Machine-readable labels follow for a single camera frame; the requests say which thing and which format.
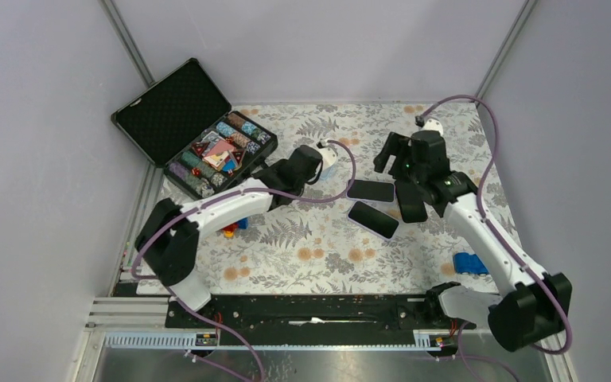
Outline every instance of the table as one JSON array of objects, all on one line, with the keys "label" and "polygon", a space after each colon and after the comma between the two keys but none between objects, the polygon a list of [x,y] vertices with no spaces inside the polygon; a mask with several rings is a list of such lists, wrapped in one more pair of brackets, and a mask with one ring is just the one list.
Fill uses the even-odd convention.
[{"label": "table", "polygon": [[[373,158],[391,131],[411,135],[416,114],[428,104],[247,105],[235,107],[278,136],[268,164],[288,158],[295,147],[334,138],[348,145],[357,162],[357,178],[392,181],[373,171]],[[476,184],[490,158],[477,109],[472,103],[448,103],[433,114],[442,122],[451,167]],[[344,189],[350,160],[340,161],[326,181],[307,186],[306,197],[323,198]],[[191,199],[165,180],[159,195],[181,204]],[[518,241],[516,227],[495,169],[485,186],[493,215]],[[475,290],[495,292],[490,276],[456,275],[451,257],[472,252],[453,227],[431,209],[420,224],[400,224],[395,238],[383,241],[346,216],[353,202],[314,205],[293,202],[250,217],[250,227],[225,238],[218,232],[198,246],[196,272],[212,294],[404,294],[422,293],[440,283],[458,281]],[[399,220],[395,203],[376,208]],[[152,275],[144,264],[143,274]],[[167,294],[157,280],[140,281],[138,294]]]}]

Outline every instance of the black smartphone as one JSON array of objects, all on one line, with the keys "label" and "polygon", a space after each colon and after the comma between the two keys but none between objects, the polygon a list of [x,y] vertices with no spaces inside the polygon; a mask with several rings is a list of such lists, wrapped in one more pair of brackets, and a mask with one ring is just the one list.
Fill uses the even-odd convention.
[{"label": "black smartphone", "polygon": [[355,179],[348,190],[348,199],[357,201],[395,201],[395,185],[382,181],[360,181]]},{"label": "black smartphone", "polygon": [[385,240],[392,239],[399,226],[399,221],[394,217],[386,215],[361,201],[352,206],[350,212],[348,212],[348,218]]},{"label": "black smartphone", "polygon": [[397,204],[404,223],[422,223],[427,220],[425,203],[411,181],[395,181]]}]

